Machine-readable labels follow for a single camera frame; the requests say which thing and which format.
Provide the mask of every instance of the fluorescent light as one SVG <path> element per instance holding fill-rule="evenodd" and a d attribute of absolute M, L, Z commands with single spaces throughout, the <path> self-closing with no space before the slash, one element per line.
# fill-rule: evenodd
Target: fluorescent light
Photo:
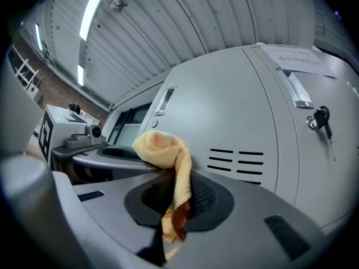
<path fill-rule="evenodd" d="M 35 33 L 36 33 L 36 38 L 38 40 L 38 45 L 39 45 L 39 49 L 42 52 L 43 50 L 43 46 L 41 44 L 41 39 L 40 39 L 40 30 L 39 30 L 39 25 L 35 24 Z"/>
<path fill-rule="evenodd" d="M 81 86 L 84 85 L 84 68 L 80 65 L 77 66 L 77 81 Z"/>
<path fill-rule="evenodd" d="M 80 37 L 83 38 L 85 41 L 88 40 L 91 23 L 94 19 L 97 7 L 99 6 L 100 2 L 101 0 L 89 0 L 86 6 L 80 28 Z"/>
<path fill-rule="evenodd" d="M 340 12 L 339 12 L 339 11 L 335 11 L 334 13 L 338 16 L 338 18 L 339 18 L 340 20 L 342 19 L 342 17 L 341 17 L 341 15 L 340 15 Z"/>

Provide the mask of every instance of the ceiling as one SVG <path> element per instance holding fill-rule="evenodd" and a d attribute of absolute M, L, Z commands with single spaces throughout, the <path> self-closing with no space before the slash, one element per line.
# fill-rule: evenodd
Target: ceiling
<path fill-rule="evenodd" d="M 159 73 L 206 53 L 257 42 L 311 48 L 315 29 L 323 26 L 313 0 L 120 0 L 127 4 L 120 13 L 111 9 L 112 1 L 102 0 L 80 57 L 88 0 L 47 0 L 22 32 L 41 55 L 33 27 L 39 23 L 52 63 L 76 84 L 81 62 L 84 88 L 106 107 Z"/>

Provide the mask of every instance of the gray cabinet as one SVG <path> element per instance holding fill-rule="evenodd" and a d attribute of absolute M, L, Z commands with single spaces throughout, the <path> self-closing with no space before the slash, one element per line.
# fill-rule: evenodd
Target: gray cabinet
<path fill-rule="evenodd" d="M 295 75 L 314 107 L 330 110 L 336 161 L 324 128 L 312 131 L 306 124 L 314 109 L 294 106 L 284 72 L 256 45 L 175 67 L 139 134 L 176 135 L 187 143 L 194 169 L 261 185 L 322 228 L 339 224 L 357 201 L 359 99 L 347 82 L 359 88 L 359 77 L 347 63 L 318 55 L 338 78 Z"/>
<path fill-rule="evenodd" d="M 171 87 L 176 89 L 165 114 L 155 116 Z M 183 139 L 194 169 L 275 190 L 278 146 L 273 114 L 263 85 L 241 48 L 177 66 L 159 95 L 146 131 L 157 120 L 156 130 Z"/>
<path fill-rule="evenodd" d="M 359 100 L 347 81 L 356 83 L 359 78 L 347 63 L 327 54 L 318 54 L 318 57 L 328 63 L 338 78 L 295 73 L 314 107 L 325 105 L 330 110 L 329 124 L 336 157 L 334 161 L 325 129 L 312 131 L 306 125 L 306 117 L 313 116 L 314 110 L 295 108 L 279 77 L 283 71 L 275 69 L 274 63 L 261 48 L 257 47 L 254 51 L 271 69 L 275 81 L 282 88 L 295 123 L 300 175 L 294 204 L 319 226 L 328 225 L 347 214 L 357 202 Z M 285 174 L 279 172 L 279 180 Z"/>

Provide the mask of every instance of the black slot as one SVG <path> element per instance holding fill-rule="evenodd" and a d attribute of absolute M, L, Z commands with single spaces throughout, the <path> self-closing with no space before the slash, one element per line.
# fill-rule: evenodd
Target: black slot
<path fill-rule="evenodd" d="M 218 157 L 210 157 L 209 159 L 213 159 L 213 160 L 218 160 L 218 161 L 226 161 L 228 163 L 231 163 L 232 160 L 231 159 L 220 159 Z"/>
<path fill-rule="evenodd" d="M 262 184 L 262 182 L 250 182 L 250 181 L 248 181 L 248 180 L 241 180 L 242 182 L 248 182 L 248 183 L 253 183 L 253 184 L 255 184 L 255 185 L 261 185 Z"/>
<path fill-rule="evenodd" d="M 216 149 L 211 149 L 211 151 L 225 152 L 226 154 L 232 154 L 232 153 L 233 153 L 233 150 L 216 150 Z"/>
<path fill-rule="evenodd" d="M 212 165 L 207 165 L 208 168 L 213 168 L 213 169 L 218 169 L 218 170 L 224 170 L 224 171 L 231 171 L 230 168 L 220 168 L 218 166 L 212 166 Z"/>
<path fill-rule="evenodd" d="M 86 200 L 92 200 L 92 199 L 100 197 L 102 195 L 105 195 L 105 194 L 101 191 L 94 191 L 94 192 L 89 192 L 89 193 L 85 193 L 85 194 L 79 194 L 77 197 L 82 202 L 82 201 L 86 201 Z"/>
<path fill-rule="evenodd" d="M 129 160 L 141 160 L 135 152 L 125 149 L 104 149 L 102 150 L 102 154 L 107 156 L 122 157 Z"/>
<path fill-rule="evenodd" d="M 263 155 L 263 152 L 240 151 L 240 155 Z"/>
<path fill-rule="evenodd" d="M 261 163 L 259 161 L 246 161 L 246 160 L 239 160 L 238 163 L 239 164 L 258 164 L 258 165 L 263 164 L 263 163 Z"/>
<path fill-rule="evenodd" d="M 246 174 L 256 174 L 256 175 L 261 175 L 262 173 L 259 171 L 249 171 L 249 170 L 238 170 L 238 173 L 246 173 Z"/>
<path fill-rule="evenodd" d="M 310 249 L 304 238 L 280 215 L 267 217 L 264 222 L 291 260 L 298 258 Z"/>

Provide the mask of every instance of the window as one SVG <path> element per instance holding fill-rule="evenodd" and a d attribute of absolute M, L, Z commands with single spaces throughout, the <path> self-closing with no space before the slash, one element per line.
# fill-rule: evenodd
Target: window
<path fill-rule="evenodd" d="M 151 104 L 122 112 L 112 130 L 108 143 L 110 145 L 132 147 Z"/>

